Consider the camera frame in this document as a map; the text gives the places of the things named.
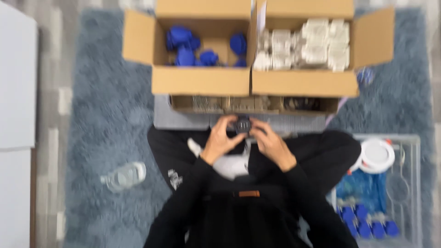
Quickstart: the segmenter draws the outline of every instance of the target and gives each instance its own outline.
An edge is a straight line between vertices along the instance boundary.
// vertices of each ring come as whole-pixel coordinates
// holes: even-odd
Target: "cardboard box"
[[[288,115],[325,115],[337,112],[338,99],[336,98],[320,98],[320,109],[318,111],[306,110],[288,110],[284,108],[283,99],[280,96],[269,96],[269,103],[266,109],[260,96],[249,97],[202,97],[207,104],[211,106],[217,105],[218,109],[197,109],[194,108],[194,100],[192,96],[170,96],[170,105],[175,111],[183,113],[213,113],[213,114],[288,114]],[[237,106],[252,106],[251,109],[239,109]]]
[[[171,95],[250,95],[250,68],[255,56],[256,17],[251,0],[158,0],[156,17],[126,10],[122,55],[126,60],[152,65],[152,93]],[[173,25],[189,28],[201,39],[201,48],[219,54],[223,64],[233,65],[230,49],[236,33],[247,37],[247,68],[175,67],[166,64],[176,56],[166,49],[166,32]]]
[[[350,23],[350,65],[344,72],[324,69],[252,71],[252,93],[320,98],[357,97],[354,70],[393,58],[393,8],[354,19],[353,0],[270,0],[261,5],[258,29],[300,30],[308,18],[345,19]]]

